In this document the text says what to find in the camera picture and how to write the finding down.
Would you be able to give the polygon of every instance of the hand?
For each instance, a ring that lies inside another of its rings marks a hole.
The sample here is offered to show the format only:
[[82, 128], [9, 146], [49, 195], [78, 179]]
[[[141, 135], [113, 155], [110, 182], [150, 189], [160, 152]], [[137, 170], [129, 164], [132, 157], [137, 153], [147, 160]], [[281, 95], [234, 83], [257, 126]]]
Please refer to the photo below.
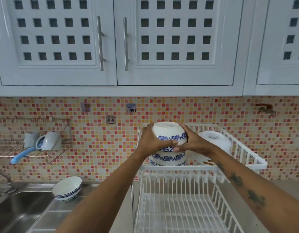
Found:
[[197, 133], [193, 132], [183, 123], [179, 123], [179, 125], [184, 128], [186, 135], [188, 137], [188, 142], [184, 145], [179, 145], [173, 148], [174, 151], [185, 151], [191, 150], [198, 154], [202, 154], [205, 156], [210, 156], [213, 153], [213, 150], [217, 149], [217, 146], [212, 144], [211, 142], [203, 139]]
[[150, 123], [142, 129], [142, 136], [139, 141], [139, 145], [135, 150], [135, 152], [138, 152], [140, 155], [142, 155], [144, 159], [155, 154], [163, 147], [177, 145], [177, 141], [174, 140], [159, 140], [152, 131], [153, 125], [154, 123]]

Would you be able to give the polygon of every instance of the dish rack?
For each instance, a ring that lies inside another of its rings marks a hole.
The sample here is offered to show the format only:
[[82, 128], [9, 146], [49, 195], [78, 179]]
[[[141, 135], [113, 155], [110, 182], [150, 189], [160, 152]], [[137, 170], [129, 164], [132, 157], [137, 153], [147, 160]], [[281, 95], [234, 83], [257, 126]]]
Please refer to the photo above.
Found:
[[25, 133], [39, 131], [44, 135], [49, 131], [60, 133], [62, 148], [60, 150], [40, 151], [36, 150], [28, 154], [28, 157], [39, 157], [51, 163], [56, 158], [72, 147], [72, 133], [70, 119], [46, 118], [0, 118], [0, 157], [12, 158], [27, 148], [23, 147]]
[[[256, 173], [267, 167], [266, 160], [220, 126], [186, 125], [196, 133], [212, 130], [223, 134], [232, 143], [230, 155]], [[141, 135], [139, 128], [136, 147]], [[225, 175], [214, 163], [204, 164], [207, 157], [191, 151], [186, 155], [184, 166], [152, 166], [145, 160], [140, 167], [132, 183], [135, 233], [244, 232], [217, 185], [227, 180]], [[134, 195], [136, 188], [140, 188], [138, 196]]]

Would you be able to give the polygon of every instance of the tattoo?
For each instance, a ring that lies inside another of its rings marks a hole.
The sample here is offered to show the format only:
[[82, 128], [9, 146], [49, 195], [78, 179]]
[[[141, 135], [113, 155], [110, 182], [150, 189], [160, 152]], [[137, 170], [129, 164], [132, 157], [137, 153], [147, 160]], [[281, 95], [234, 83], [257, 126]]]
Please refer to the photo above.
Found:
[[225, 170], [223, 168], [223, 164], [220, 161], [217, 161], [217, 166], [222, 172], [225, 172]]
[[265, 205], [265, 198], [264, 198], [264, 196], [258, 196], [256, 193], [255, 193], [255, 191], [253, 191], [253, 190], [249, 190], [248, 191], [248, 194], [249, 194], [249, 199], [250, 200], [253, 200], [253, 202], [255, 203], [255, 204], [259, 204], [259, 205], [261, 205], [261, 206], [264, 206]]
[[236, 176], [235, 172], [231, 173], [230, 179], [234, 181], [234, 183], [236, 184], [237, 187], [243, 186], [243, 181], [242, 181], [241, 176]]

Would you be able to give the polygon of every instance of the metal faucet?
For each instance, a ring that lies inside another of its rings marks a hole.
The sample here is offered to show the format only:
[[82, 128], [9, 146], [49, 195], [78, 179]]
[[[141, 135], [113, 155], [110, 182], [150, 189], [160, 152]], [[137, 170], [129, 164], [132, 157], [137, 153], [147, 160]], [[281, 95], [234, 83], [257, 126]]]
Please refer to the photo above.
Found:
[[4, 191], [4, 192], [7, 193], [7, 194], [15, 192], [17, 190], [17, 188], [15, 188], [13, 186], [13, 182], [10, 179], [10, 177], [8, 175], [6, 175], [3, 171], [0, 171], [0, 175], [3, 176], [3, 177], [5, 177], [6, 180], [7, 180], [7, 190]]
[[259, 108], [259, 111], [265, 114], [270, 114], [271, 116], [276, 116], [277, 112], [273, 110], [273, 106], [270, 104], [256, 104], [256, 106], [266, 106]]

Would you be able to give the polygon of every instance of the plastic dish rack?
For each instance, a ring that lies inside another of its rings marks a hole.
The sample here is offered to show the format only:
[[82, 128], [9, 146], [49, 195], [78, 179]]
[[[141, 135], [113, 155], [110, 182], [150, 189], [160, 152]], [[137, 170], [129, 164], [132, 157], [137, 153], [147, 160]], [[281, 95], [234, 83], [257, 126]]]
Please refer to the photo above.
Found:
[[[228, 137], [230, 155], [253, 171], [267, 167], [266, 160], [220, 126], [186, 125], [196, 133], [213, 130]], [[137, 145], [141, 135], [140, 128]], [[225, 175], [216, 165], [204, 164], [206, 157], [189, 151], [186, 155], [184, 166], [151, 166], [144, 161], [132, 184], [132, 190], [140, 188], [137, 198], [132, 193], [135, 233], [244, 232], [217, 185], [227, 180]]]

